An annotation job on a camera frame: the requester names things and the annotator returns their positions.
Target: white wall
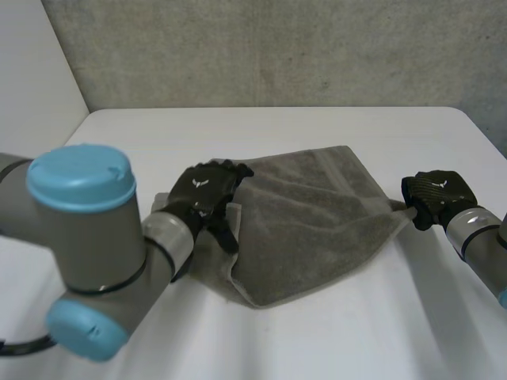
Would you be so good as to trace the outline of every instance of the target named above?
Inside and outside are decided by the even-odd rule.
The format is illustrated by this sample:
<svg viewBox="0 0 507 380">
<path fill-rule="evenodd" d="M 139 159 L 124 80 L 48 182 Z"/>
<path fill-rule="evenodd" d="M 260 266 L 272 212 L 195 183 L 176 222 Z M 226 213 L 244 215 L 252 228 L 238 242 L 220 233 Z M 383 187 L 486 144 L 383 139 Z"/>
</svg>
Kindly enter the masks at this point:
<svg viewBox="0 0 507 380">
<path fill-rule="evenodd" d="M 0 151 L 63 145 L 87 115 L 40 0 L 0 0 Z"/>
</svg>

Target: logo on glove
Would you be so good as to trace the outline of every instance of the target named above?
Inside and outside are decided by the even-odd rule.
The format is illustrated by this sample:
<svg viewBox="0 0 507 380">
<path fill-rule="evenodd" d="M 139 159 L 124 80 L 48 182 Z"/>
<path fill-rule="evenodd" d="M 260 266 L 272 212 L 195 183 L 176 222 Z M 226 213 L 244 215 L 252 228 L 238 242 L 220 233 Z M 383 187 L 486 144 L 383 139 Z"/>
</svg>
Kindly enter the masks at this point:
<svg viewBox="0 0 507 380">
<path fill-rule="evenodd" d="M 197 182 L 195 179 L 192 180 L 193 185 L 196 188 L 199 188 L 200 186 L 204 186 L 209 182 L 209 180 L 203 180 L 202 182 Z"/>
</svg>

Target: light blue joint cap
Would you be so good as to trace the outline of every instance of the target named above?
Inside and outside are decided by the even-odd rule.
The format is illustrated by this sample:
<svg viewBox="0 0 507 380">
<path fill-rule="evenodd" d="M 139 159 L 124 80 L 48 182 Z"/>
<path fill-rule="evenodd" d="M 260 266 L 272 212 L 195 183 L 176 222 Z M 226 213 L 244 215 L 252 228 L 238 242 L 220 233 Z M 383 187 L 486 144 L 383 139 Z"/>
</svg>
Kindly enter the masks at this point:
<svg viewBox="0 0 507 380">
<path fill-rule="evenodd" d="M 29 166 L 26 185 L 40 203 L 78 213 L 108 211 L 135 194 L 127 156 L 102 145 L 64 146 L 42 154 Z"/>
<path fill-rule="evenodd" d="M 76 355 L 96 362 L 111 359 L 127 343 L 127 331 L 80 302 L 59 299 L 46 316 L 49 335 Z"/>
<path fill-rule="evenodd" d="M 505 288 L 499 295 L 498 301 L 500 302 L 501 307 L 507 310 L 507 288 Z"/>
</svg>

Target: black band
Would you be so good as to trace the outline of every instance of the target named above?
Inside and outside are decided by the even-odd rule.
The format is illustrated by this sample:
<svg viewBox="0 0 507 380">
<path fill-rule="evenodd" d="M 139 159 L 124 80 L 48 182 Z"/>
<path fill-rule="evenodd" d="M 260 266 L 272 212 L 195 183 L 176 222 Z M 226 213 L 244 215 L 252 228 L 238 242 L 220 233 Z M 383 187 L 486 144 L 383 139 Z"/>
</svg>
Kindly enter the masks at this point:
<svg viewBox="0 0 507 380">
<path fill-rule="evenodd" d="M 499 245 L 501 245 L 504 249 L 507 249 L 507 241 L 503 239 L 502 236 L 500 236 L 500 233 L 497 234 L 497 242 Z"/>
<path fill-rule="evenodd" d="M 174 277 L 174 275 L 176 275 L 176 267 L 174 266 L 173 258 L 171 257 L 169 252 L 167 252 L 164 247 L 162 247 L 159 243 L 157 243 L 155 240 L 153 240 L 149 237 L 145 236 L 144 241 L 148 244 L 154 245 L 161 252 L 161 254 L 164 255 L 164 257 L 167 260 L 167 263 L 171 267 L 171 279 L 172 279 Z"/>
<path fill-rule="evenodd" d="M 8 164 L 0 172 L 0 183 L 2 183 L 2 181 L 5 180 L 5 178 L 9 175 L 9 173 L 12 172 L 14 169 L 16 169 L 18 166 L 21 166 L 21 165 L 26 164 L 27 162 L 31 162 L 31 161 L 33 161 L 33 160 L 29 160 L 27 158 L 24 158 L 19 161 L 13 162 L 12 164 Z"/>
<path fill-rule="evenodd" d="M 470 234 L 470 236 L 467 237 L 467 240 L 465 240 L 465 242 L 461 246 L 461 257 L 463 258 L 463 261 L 467 261 L 465 259 L 465 251 L 467 250 L 468 245 L 471 243 L 472 240 L 474 240 L 474 238 L 476 236 L 479 236 L 480 234 L 482 234 L 485 231 L 494 230 L 494 229 L 498 229 L 498 228 L 500 228 L 499 224 L 493 224 L 492 226 L 483 227 L 479 230 L 476 230 L 473 234 Z"/>
<path fill-rule="evenodd" d="M 118 291 L 120 289 L 123 289 L 124 287 L 127 287 L 128 285 L 130 285 L 131 283 L 133 283 L 134 281 L 136 281 L 144 272 L 144 269 L 146 268 L 147 266 L 147 257 L 144 258 L 144 262 L 143 264 L 141 265 L 141 268 L 139 268 L 133 275 L 131 275 L 128 279 L 126 279 L 125 281 L 121 282 L 121 283 L 117 283 L 115 285 L 110 285 L 108 287 L 102 287 L 100 290 L 96 290 L 96 289 L 93 289 L 93 290 L 82 290 L 82 289 L 77 289 L 77 288 L 74 288 L 68 284 L 65 284 L 67 289 L 73 293 L 76 293 L 78 295 L 86 295 L 86 296 L 94 296 L 94 295 L 105 295 L 107 293 L 111 293 L 111 292 L 114 292 L 114 291 Z"/>
</svg>

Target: black cable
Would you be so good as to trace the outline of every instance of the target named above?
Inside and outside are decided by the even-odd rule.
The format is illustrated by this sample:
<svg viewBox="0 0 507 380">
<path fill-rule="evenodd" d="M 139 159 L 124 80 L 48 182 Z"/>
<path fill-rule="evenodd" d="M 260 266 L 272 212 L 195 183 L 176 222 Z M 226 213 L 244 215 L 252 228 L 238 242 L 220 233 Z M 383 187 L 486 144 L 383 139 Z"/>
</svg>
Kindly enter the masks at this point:
<svg viewBox="0 0 507 380">
<path fill-rule="evenodd" d="M 0 340 L 0 357 L 2 356 L 23 356 L 35 354 L 47 350 L 56 345 L 56 342 L 49 335 L 29 342 L 6 344 Z"/>
</svg>

